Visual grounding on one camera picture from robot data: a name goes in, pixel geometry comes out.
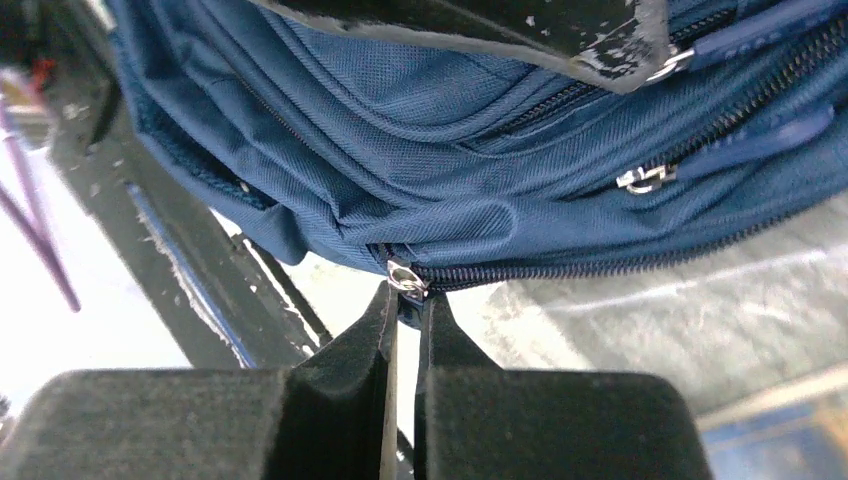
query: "backpack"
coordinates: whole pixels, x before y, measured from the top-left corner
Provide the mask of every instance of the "backpack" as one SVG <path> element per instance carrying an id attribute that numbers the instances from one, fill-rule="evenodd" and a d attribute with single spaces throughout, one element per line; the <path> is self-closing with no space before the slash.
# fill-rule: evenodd
<path id="1" fill-rule="evenodd" d="M 109 4 L 171 175 L 281 261 L 312 251 L 412 299 L 672 265 L 848 187 L 846 1 L 671 0 L 689 71 L 627 94 L 248 1 Z"/>

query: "blue fabric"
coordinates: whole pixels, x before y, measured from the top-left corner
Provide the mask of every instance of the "blue fabric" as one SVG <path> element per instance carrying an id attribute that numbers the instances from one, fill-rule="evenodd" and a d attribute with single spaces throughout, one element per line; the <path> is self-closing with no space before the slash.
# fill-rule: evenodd
<path id="1" fill-rule="evenodd" d="M 813 144 L 763 165 L 651 195 L 587 195 L 704 129 L 789 45 L 493 135 L 573 81 L 489 55 L 327 35 L 247 1 L 110 4 L 140 138 L 291 264 L 314 251 L 384 272 L 369 249 L 384 243 L 434 267 L 631 258 L 715 241 L 848 186 L 840 112 Z M 671 6 L 674 29 L 736 2 Z M 842 52 L 767 110 L 823 98 L 846 75 Z"/>

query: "white floor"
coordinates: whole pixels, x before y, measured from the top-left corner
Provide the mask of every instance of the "white floor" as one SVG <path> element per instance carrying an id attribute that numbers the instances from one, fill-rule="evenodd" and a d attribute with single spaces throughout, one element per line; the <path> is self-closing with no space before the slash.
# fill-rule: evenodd
<path id="1" fill-rule="evenodd" d="M 21 199 L 11 161 L 5 151 L 0 155 L 0 181 Z M 70 312 L 38 257 L 0 211 L 0 393 L 11 399 L 12 414 L 63 371 L 187 367 L 95 221 L 45 158 L 32 158 L 31 165 L 82 311 Z"/>

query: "zipper pull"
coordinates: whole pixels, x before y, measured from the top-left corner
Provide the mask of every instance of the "zipper pull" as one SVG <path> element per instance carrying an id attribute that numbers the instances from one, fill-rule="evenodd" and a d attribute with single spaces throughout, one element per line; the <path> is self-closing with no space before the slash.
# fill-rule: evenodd
<path id="1" fill-rule="evenodd" d="M 389 286 L 417 303 L 421 303 L 427 298 L 429 282 L 425 282 L 412 271 L 412 264 L 396 257 L 389 258 L 387 263 Z"/>
<path id="2" fill-rule="evenodd" d="M 676 165 L 629 170 L 616 179 L 619 187 L 636 195 L 649 193 L 671 180 L 694 180 L 743 163 L 763 160 L 798 148 L 817 138 L 836 117 L 832 105 L 821 105 L 776 116 L 765 127 L 743 128 Z"/>
<path id="3" fill-rule="evenodd" d="M 646 85 L 681 70 L 696 71 L 759 50 L 827 22 L 848 9 L 848 0 L 787 0 L 735 25 L 698 39 L 681 52 L 671 45 L 670 58 Z"/>

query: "blue zipper pull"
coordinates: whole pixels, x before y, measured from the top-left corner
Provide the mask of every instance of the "blue zipper pull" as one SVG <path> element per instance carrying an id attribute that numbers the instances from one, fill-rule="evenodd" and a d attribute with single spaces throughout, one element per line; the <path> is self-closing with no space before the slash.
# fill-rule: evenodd
<path id="1" fill-rule="evenodd" d="M 672 45 L 663 68 L 646 85 L 681 70 L 700 70 L 800 35 L 848 10 L 848 0 L 787 0 L 733 26 L 698 39 L 689 50 Z"/>
<path id="2" fill-rule="evenodd" d="M 711 143 L 679 164 L 629 170 L 619 176 L 616 183 L 630 193 L 641 195 L 672 180 L 695 180 L 744 163 L 765 160 L 814 140 L 827 130 L 835 117 L 830 104 L 776 116 L 765 126 L 743 128 Z"/>

